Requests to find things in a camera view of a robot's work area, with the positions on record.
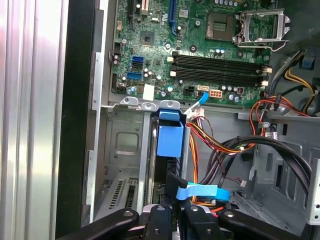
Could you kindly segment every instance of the orange wire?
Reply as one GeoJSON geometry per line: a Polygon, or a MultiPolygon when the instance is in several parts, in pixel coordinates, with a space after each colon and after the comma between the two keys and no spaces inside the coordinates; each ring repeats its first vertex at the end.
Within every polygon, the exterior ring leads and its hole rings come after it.
{"type": "Polygon", "coordinates": [[[210,212],[216,213],[216,212],[222,211],[223,209],[225,209],[225,208],[224,208],[223,206],[221,206],[221,207],[218,207],[218,208],[216,208],[216,209],[210,210],[210,212]]]}

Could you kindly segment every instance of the motherboard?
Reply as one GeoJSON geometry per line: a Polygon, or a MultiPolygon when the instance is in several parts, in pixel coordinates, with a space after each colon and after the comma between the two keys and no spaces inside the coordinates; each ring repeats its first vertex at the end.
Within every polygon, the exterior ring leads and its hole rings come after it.
{"type": "MultiPolygon", "coordinates": [[[[208,92],[208,103],[252,107],[271,50],[239,47],[239,18],[274,8],[273,0],[118,0],[112,92],[141,98],[152,85],[154,99],[190,102],[208,92]]],[[[275,17],[252,16],[248,27],[250,39],[271,39],[275,17]]]]}

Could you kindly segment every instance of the side panel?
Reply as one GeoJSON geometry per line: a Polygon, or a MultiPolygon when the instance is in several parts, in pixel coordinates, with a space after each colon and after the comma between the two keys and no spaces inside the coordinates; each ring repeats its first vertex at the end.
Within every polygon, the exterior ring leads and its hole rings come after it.
{"type": "Polygon", "coordinates": [[[55,239],[68,4],[0,2],[0,239],[55,239]]]}

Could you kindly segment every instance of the wire bundle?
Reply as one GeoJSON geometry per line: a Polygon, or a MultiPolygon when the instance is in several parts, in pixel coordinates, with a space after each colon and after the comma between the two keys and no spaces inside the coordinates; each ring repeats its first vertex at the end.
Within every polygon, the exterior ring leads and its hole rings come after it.
{"type": "Polygon", "coordinates": [[[309,100],[302,108],[302,112],[304,112],[306,114],[308,112],[308,108],[310,107],[310,105],[312,104],[312,102],[315,99],[316,91],[315,91],[314,87],[310,83],[308,83],[307,81],[303,80],[302,78],[300,78],[296,75],[293,75],[291,73],[291,69],[289,69],[285,72],[284,79],[298,83],[298,84],[300,84],[310,90],[311,95],[309,97],[309,100]]]}

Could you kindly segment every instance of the gray metal panel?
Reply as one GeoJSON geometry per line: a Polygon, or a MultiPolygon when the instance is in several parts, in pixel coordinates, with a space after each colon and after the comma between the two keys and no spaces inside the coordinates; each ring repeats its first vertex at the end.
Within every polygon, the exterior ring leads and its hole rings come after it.
{"type": "Polygon", "coordinates": [[[105,66],[105,46],[107,35],[107,11],[108,0],[99,1],[99,9],[104,11],[102,20],[102,41],[101,51],[94,54],[94,77],[93,77],[93,90],[91,110],[96,111],[95,129],[94,129],[94,145],[93,150],[89,151],[88,160],[88,173],[87,173],[87,188],[86,188],[86,204],[90,205],[90,223],[94,221],[95,212],[95,196],[96,196],[96,180],[97,180],[97,164],[98,164],[98,146],[99,146],[99,131],[100,131],[100,114],[102,102],[102,88],[103,88],[103,75],[105,66]]]}
{"type": "Polygon", "coordinates": [[[285,36],[290,46],[306,41],[313,47],[320,47],[320,26],[316,20],[320,12],[318,0],[281,0],[279,7],[284,8],[284,13],[291,19],[291,30],[285,36]]]}
{"type": "Polygon", "coordinates": [[[68,3],[0,2],[0,239],[55,239],[68,3]]]}

